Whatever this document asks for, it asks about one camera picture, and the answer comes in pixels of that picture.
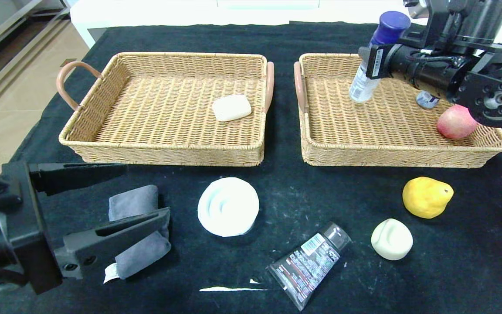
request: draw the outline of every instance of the pear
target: pear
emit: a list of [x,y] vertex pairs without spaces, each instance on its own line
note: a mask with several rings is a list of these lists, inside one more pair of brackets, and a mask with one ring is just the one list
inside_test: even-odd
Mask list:
[[444,212],[454,191],[447,183],[430,177],[417,177],[406,183],[402,191],[402,201],[410,213],[431,219]]

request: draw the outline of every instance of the apple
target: apple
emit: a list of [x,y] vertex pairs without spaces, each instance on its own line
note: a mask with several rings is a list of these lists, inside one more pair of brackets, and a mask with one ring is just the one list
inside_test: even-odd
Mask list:
[[437,120],[437,130],[444,137],[458,140],[470,135],[478,127],[478,123],[461,105],[454,105],[447,109]]

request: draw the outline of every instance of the small bottle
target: small bottle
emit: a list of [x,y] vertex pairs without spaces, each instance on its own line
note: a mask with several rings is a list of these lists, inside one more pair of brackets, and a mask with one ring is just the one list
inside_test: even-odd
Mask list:
[[422,108],[432,109],[438,104],[439,98],[431,95],[429,92],[421,91],[416,96],[416,102]]
[[[401,12],[388,11],[379,17],[379,26],[369,41],[369,47],[373,44],[393,44],[404,31],[410,27],[410,18]],[[365,73],[367,63],[361,62],[357,68],[354,82],[350,87],[350,98],[355,102],[366,102],[373,95],[373,90],[379,85],[380,79],[370,79]]]

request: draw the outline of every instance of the blue cap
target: blue cap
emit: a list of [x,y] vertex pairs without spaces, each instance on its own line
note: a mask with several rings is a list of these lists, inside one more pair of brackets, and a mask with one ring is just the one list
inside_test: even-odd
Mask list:
[[393,44],[410,27],[410,18],[401,12],[388,11],[379,17],[379,27],[373,33],[372,44]]

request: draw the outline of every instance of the leather handle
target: leather handle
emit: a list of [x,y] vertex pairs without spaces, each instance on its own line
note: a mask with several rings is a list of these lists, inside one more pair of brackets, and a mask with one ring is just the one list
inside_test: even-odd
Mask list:
[[302,113],[306,113],[305,111],[305,91],[303,89],[303,79],[301,78],[301,65],[299,62],[295,62],[293,64],[293,80],[295,83],[295,95],[297,96],[297,105],[299,106],[299,110]]
[[268,109],[271,107],[272,93],[275,89],[275,64],[273,62],[267,63],[267,95],[265,97],[265,109],[264,112],[267,113]]
[[58,73],[58,77],[55,80],[55,85],[58,88],[58,93],[61,95],[63,100],[71,107],[73,110],[76,110],[78,108],[78,103],[74,101],[71,96],[65,91],[64,87],[64,82],[65,82],[65,77],[67,77],[67,74],[71,72],[74,68],[77,66],[80,66],[82,68],[85,68],[94,75],[96,78],[101,78],[102,74],[98,72],[96,69],[94,69],[92,66],[89,66],[85,62],[82,61],[73,61],[69,62],[68,64],[64,65],[63,68]]

